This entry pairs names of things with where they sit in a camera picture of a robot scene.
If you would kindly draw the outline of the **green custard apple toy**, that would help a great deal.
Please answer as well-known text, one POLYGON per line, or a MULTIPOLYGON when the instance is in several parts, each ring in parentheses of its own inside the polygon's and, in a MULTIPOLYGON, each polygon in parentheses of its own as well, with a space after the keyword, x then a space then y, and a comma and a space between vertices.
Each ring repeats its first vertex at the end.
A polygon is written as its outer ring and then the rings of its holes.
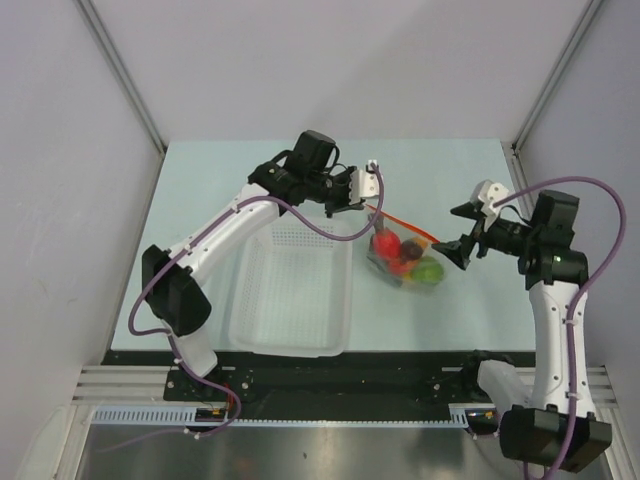
POLYGON ((444 279, 445 270, 437 260, 423 259, 410 272, 410 276, 416 283, 435 285, 444 279))

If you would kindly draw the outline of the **dark red toy fruit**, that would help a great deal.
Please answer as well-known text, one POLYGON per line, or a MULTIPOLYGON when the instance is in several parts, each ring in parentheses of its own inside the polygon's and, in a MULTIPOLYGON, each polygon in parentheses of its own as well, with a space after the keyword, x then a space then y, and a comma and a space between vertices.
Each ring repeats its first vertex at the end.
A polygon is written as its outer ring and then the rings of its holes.
POLYGON ((401 259, 406 262, 419 260, 423 256, 427 246, 428 244, 421 239, 405 240, 401 244, 401 259))

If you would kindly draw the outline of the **clear zip top bag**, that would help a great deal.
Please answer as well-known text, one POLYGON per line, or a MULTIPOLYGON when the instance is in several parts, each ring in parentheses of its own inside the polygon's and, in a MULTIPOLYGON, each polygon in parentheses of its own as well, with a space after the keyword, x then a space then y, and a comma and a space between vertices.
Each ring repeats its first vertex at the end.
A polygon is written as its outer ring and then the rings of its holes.
POLYGON ((434 249, 429 232, 381 212, 368 234, 367 264, 389 285, 415 294, 431 294, 448 275, 446 259, 434 249))

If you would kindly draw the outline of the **red orange toy mango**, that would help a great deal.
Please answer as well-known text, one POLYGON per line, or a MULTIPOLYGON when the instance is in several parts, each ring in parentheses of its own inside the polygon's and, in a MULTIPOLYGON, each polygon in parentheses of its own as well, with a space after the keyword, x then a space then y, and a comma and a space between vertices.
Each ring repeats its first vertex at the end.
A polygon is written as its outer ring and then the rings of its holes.
POLYGON ((417 260, 394 259, 388 262, 388 271, 394 276, 403 277, 404 275, 410 273, 415 268, 417 263, 417 260))

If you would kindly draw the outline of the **red toy apple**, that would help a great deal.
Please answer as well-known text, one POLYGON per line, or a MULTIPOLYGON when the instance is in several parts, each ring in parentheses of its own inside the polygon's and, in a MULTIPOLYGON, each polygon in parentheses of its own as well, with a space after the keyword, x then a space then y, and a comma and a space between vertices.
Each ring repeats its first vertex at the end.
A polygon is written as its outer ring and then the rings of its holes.
POLYGON ((401 241, 389 229, 383 229, 375 233, 372 237, 372 246, 376 255, 387 261, 394 260, 401 254, 401 241))

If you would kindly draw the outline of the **grey toy fish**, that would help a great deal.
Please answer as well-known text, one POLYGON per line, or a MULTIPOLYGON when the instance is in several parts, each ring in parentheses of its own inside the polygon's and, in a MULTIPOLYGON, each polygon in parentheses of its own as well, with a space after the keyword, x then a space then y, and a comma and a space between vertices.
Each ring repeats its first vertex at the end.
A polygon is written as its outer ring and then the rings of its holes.
POLYGON ((373 230, 374 238, 389 238, 393 234, 393 232, 385 226, 384 219, 382 217, 377 218, 373 225, 373 230))

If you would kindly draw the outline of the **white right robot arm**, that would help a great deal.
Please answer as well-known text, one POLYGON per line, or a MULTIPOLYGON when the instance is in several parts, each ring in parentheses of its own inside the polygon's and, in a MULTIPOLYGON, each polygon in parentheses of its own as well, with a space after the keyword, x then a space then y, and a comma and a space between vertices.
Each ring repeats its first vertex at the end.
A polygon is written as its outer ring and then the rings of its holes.
POLYGON ((534 383, 527 386, 505 357, 480 352, 461 388, 473 401, 493 402, 504 457, 549 475, 578 473, 612 443, 612 428, 597 419, 588 384, 582 324, 588 260, 571 247, 579 200, 543 190, 531 219, 514 222, 500 216, 508 195, 500 183, 478 184, 469 202, 451 211, 473 220, 473 229, 435 249, 460 269, 472 255, 491 250, 517 258, 534 318, 534 383))

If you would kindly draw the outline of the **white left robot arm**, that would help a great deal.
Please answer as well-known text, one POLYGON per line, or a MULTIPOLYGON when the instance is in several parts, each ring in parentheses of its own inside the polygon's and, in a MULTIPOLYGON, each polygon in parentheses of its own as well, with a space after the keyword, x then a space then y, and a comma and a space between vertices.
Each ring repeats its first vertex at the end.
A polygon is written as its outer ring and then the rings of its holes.
POLYGON ((313 130, 300 134, 293 148, 260 164, 225 209, 208 224, 168 248, 148 247, 142 255, 142 290, 134 305, 147 304, 160 320, 177 362, 190 370, 186 387, 197 398, 214 397, 221 376, 217 355, 206 332, 212 305, 203 286, 233 248, 261 228, 312 201, 327 217, 363 209, 380 194, 380 169, 370 160, 363 168, 338 164, 336 142, 313 130))

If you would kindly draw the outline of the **white perforated plastic basket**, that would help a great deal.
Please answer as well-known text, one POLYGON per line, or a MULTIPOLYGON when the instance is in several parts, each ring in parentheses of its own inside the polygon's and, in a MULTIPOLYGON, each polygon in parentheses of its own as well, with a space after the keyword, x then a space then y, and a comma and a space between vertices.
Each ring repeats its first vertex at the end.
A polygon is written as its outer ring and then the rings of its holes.
POLYGON ((255 354, 333 357, 348 343, 352 244, 327 239, 293 216, 250 237, 242 250, 228 335, 255 354))

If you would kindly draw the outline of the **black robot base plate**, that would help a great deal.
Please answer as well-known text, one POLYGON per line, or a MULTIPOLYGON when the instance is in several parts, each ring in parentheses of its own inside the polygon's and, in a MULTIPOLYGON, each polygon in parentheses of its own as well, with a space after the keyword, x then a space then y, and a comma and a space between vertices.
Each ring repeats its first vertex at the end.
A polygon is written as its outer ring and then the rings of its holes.
POLYGON ((344 353, 316 359, 225 353, 204 383, 172 368, 166 401, 227 403, 243 420, 426 422, 453 403, 484 403, 476 375, 483 360, 515 355, 472 352, 344 353))

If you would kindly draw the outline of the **aluminium frame rail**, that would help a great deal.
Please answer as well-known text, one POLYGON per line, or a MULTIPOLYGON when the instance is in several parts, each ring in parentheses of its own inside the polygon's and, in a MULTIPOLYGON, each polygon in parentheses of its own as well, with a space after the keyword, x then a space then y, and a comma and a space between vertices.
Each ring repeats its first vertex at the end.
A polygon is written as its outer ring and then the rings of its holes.
POLYGON ((144 134, 160 157, 164 158, 168 150, 167 143, 163 140, 157 123, 153 119, 147 103, 136 85, 95 3, 90 0, 74 0, 73 4, 78 10, 144 134))

